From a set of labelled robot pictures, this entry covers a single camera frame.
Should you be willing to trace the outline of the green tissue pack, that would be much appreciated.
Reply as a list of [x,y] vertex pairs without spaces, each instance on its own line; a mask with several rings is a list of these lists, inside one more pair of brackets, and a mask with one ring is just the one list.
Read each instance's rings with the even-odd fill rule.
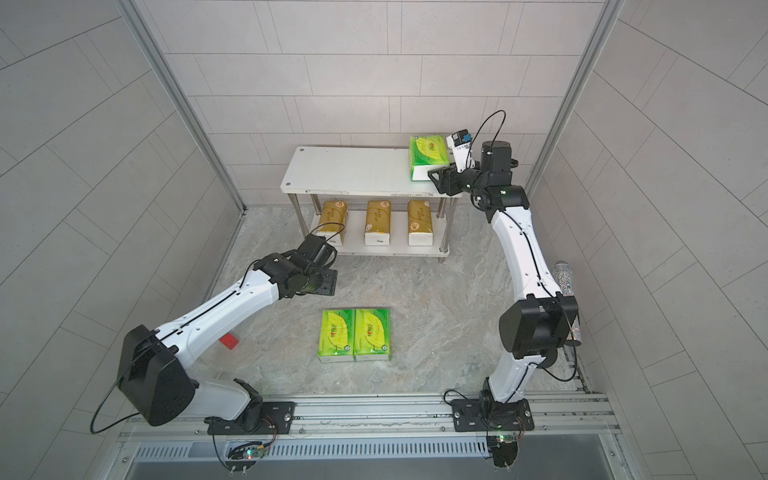
[[356,361],[388,361],[391,358],[390,310],[356,309],[353,353]]
[[353,309],[324,310],[318,341],[318,359],[323,363],[354,361]]
[[445,139],[440,135],[411,136],[408,159],[410,179],[414,182],[429,181],[430,171],[450,164]]

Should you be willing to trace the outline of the gold tissue pack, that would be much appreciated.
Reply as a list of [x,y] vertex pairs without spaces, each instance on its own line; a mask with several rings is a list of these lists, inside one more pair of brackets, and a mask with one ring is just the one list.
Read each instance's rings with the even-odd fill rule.
[[371,200],[367,204],[364,243],[366,246],[388,246],[391,240],[391,203]]
[[343,200],[329,200],[323,205],[315,235],[324,237],[329,244],[340,247],[344,243],[348,204]]
[[430,203],[426,200],[408,202],[408,244],[410,246],[432,246],[434,229]]

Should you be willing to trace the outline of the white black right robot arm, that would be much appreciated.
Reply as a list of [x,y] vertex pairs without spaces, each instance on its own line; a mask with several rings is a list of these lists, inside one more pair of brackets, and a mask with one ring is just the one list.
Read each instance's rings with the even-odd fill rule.
[[481,412],[491,420],[513,413],[535,371],[556,362],[578,317],[578,303],[562,293],[545,264],[527,194],[512,183],[517,161],[511,145],[485,141],[481,159],[475,161],[468,141],[454,145],[448,138],[447,143],[453,160],[429,178],[441,194],[468,193],[472,205],[486,215],[501,243],[513,285],[515,303],[499,320],[505,353],[479,395]]

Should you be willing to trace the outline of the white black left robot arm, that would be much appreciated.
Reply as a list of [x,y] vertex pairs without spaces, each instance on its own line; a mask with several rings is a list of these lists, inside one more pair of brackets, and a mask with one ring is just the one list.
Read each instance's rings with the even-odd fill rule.
[[240,280],[154,330],[140,325],[123,340],[116,386],[151,426],[203,417],[212,433],[252,433],[264,423],[262,396],[247,382],[198,381],[189,367],[258,311],[295,296],[331,296],[336,248],[313,234],[301,245],[251,262]]

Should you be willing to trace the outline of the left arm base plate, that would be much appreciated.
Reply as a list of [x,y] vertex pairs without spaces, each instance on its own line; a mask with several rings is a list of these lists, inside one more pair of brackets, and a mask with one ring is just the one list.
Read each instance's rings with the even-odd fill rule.
[[209,435],[283,435],[290,432],[295,402],[251,403],[235,420],[220,417],[207,417]]

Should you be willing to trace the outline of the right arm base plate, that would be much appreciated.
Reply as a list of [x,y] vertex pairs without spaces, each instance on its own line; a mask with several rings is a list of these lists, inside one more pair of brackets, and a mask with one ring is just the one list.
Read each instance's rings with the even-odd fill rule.
[[457,432],[517,431],[535,429],[527,400],[499,403],[488,399],[450,400],[454,428]]

